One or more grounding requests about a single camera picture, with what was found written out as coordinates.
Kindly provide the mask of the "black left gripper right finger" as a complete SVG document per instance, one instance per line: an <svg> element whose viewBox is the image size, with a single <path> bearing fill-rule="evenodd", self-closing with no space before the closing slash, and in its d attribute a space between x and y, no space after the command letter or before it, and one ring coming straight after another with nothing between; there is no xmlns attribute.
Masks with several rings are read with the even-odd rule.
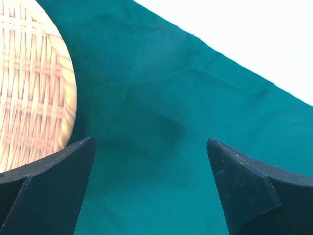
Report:
<svg viewBox="0 0 313 235"><path fill-rule="evenodd" d="M207 154L231 235L311 235L313 179L210 138Z"/></svg>

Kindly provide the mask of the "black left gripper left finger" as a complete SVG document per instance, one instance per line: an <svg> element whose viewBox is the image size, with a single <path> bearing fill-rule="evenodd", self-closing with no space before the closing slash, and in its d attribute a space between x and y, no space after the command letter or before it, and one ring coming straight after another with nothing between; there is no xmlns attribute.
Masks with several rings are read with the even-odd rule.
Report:
<svg viewBox="0 0 313 235"><path fill-rule="evenodd" d="M96 153L93 137L0 175L2 235L72 235Z"/></svg>

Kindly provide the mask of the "round woven bamboo tray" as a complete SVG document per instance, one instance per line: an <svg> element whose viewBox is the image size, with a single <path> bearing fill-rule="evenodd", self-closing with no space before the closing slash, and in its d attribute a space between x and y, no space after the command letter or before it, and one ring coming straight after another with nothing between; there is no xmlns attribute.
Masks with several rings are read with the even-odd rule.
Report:
<svg viewBox="0 0 313 235"><path fill-rule="evenodd" d="M0 170L66 147L77 87L67 46L34 0L0 3Z"/></svg>

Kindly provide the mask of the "green surgical cloth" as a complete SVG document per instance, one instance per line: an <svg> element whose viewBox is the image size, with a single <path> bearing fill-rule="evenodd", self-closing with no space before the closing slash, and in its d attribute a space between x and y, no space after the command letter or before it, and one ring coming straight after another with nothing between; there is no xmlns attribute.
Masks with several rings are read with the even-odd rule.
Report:
<svg viewBox="0 0 313 235"><path fill-rule="evenodd" d="M41 0L77 83L71 142L95 161L77 235L225 235L216 138L313 173L313 109L131 0Z"/></svg>

